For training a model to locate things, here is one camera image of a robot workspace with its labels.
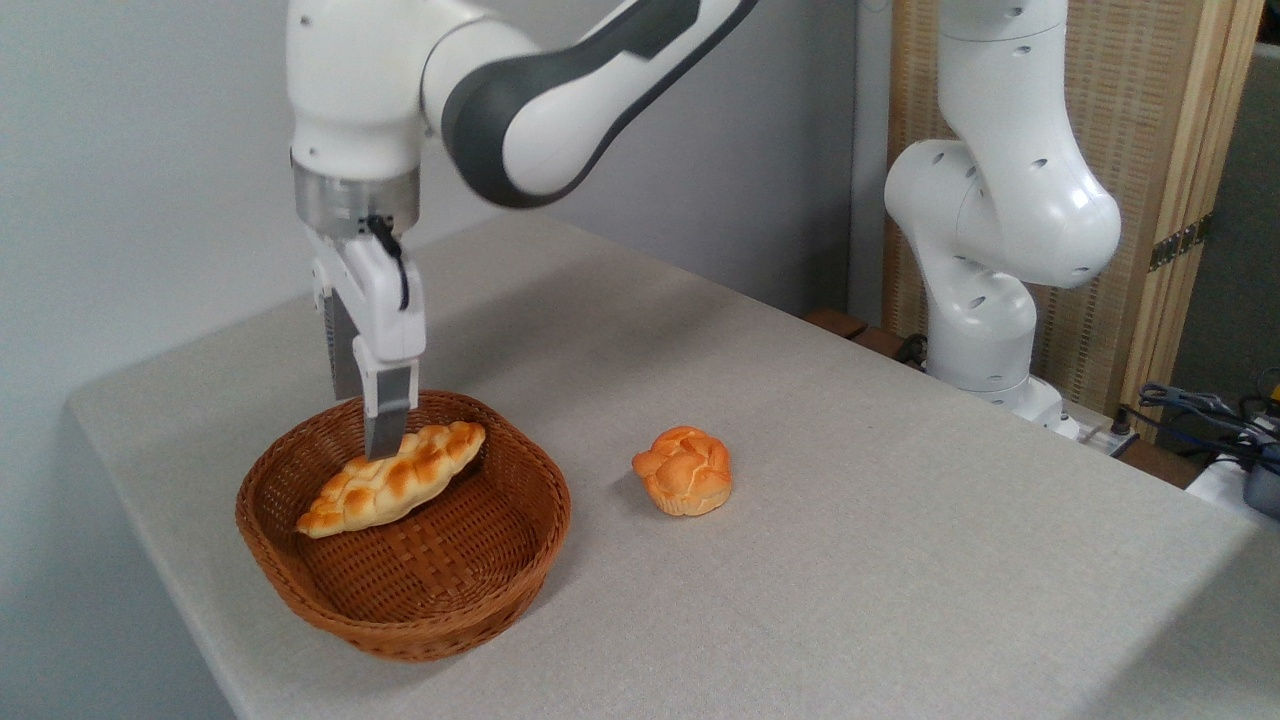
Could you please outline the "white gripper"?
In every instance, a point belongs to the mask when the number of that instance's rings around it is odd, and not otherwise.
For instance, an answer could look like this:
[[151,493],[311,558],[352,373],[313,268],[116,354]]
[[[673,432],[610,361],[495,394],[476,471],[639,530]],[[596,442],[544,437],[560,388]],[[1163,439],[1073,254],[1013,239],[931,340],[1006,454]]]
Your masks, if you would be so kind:
[[417,357],[426,342],[421,275],[385,227],[349,238],[307,228],[307,241],[334,396],[364,395],[365,457],[394,457],[419,406]]

